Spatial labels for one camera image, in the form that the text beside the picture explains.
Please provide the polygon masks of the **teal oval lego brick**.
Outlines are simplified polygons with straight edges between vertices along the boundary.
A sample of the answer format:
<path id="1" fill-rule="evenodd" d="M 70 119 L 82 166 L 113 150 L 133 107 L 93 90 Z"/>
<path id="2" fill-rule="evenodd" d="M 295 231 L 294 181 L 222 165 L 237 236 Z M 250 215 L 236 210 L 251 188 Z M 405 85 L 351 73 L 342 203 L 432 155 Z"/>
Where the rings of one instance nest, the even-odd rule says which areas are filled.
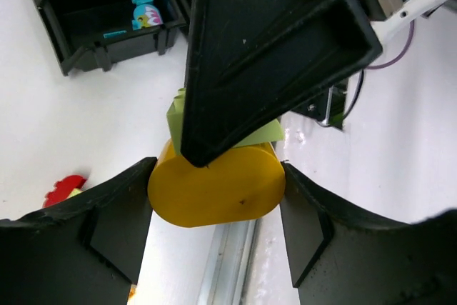
<path id="1" fill-rule="evenodd" d="M 150 4 L 138 5 L 133 12 L 132 29 L 139 30 L 152 26 L 160 26 L 163 19 L 159 10 Z"/>

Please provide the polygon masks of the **small light green brick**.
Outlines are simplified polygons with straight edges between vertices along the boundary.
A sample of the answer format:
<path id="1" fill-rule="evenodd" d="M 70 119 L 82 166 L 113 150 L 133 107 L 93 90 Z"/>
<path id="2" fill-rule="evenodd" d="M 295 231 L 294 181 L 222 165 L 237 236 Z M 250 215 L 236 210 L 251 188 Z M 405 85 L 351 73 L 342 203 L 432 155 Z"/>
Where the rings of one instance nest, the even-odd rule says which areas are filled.
<path id="1" fill-rule="evenodd" d="M 73 190 L 71 191 L 71 193 L 68 195 L 68 199 L 70 199 L 71 197 L 77 196 L 77 195 L 79 195 L 79 194 L 81 194 L 81 193 L 82 193 L 82 190 L 80 190 L 80 189 L 73 189 Z"/>

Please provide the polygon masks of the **red arch lego brick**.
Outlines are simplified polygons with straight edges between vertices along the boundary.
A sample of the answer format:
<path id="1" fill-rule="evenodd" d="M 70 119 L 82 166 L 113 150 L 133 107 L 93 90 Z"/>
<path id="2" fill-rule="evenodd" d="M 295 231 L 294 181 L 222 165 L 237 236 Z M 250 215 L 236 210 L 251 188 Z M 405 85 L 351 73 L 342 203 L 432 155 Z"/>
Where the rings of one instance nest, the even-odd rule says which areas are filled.
<path id="1" fill-rule="evenodd" d="M 52 191 L 45 195 L 43 208 L 56 205 L 68 199 L 68 195 L 73 189 L 82 190 L 83 185 L 86 183 L 87 178 L 82 175 L 74 174 L 64 177 L 62 180 L 54 184 Z"/>

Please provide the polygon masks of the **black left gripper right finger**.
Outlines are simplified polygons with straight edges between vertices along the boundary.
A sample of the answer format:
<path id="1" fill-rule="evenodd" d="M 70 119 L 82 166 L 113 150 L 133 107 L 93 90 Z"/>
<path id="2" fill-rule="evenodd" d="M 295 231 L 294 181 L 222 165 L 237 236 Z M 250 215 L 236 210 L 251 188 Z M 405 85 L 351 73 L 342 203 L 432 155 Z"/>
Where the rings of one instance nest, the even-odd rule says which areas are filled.
<path id="1" fill-rule="evenodd" d="M 280 203 L 302 304 L 454 304 L 456 211 L 417 224 L 372 213 L 284 164 Z"/>

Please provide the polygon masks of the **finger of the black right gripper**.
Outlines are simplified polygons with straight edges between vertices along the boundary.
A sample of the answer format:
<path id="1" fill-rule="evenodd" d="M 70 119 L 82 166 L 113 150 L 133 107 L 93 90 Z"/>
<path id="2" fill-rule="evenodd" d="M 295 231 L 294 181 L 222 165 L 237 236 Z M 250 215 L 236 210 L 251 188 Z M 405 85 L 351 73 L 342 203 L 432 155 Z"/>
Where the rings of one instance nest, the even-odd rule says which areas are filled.
<path id="1" fill-rule="evenodd" d="M 381 51 L 358 0 L 192 0 L 182 155 L 208 165 Z"/>

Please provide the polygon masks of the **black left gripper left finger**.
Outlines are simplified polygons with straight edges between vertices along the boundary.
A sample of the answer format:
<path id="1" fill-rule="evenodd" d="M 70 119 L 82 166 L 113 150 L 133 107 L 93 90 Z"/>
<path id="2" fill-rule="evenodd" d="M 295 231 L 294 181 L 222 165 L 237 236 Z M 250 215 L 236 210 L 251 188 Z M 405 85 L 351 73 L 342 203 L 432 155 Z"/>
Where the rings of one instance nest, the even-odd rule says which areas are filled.
<path id="1" fill-rule="evenodd" d="M 3 304 L 126 304 L 139 280 L 154 157 L 61 203 L 1 221 Z"/>

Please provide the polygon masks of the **small teal square brick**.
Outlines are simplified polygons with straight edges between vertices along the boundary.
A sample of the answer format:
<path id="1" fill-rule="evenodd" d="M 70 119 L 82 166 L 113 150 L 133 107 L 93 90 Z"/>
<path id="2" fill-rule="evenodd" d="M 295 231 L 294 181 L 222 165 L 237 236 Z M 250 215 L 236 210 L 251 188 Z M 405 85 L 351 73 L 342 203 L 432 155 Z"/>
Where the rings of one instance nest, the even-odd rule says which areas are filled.
<path id="1" fill-rule="evenodd" d="M 120 30 L 120 31 L 110 31 L 108 33 L 104 33 L 103 34 L 103 37 L 105 39 L 109 39 L 109 38 L 114 38 L 114 37 L 117 37 L 117 36 L 120 36 L 122 34 L 126 34 L 127 31 L 126 30 Z"/>

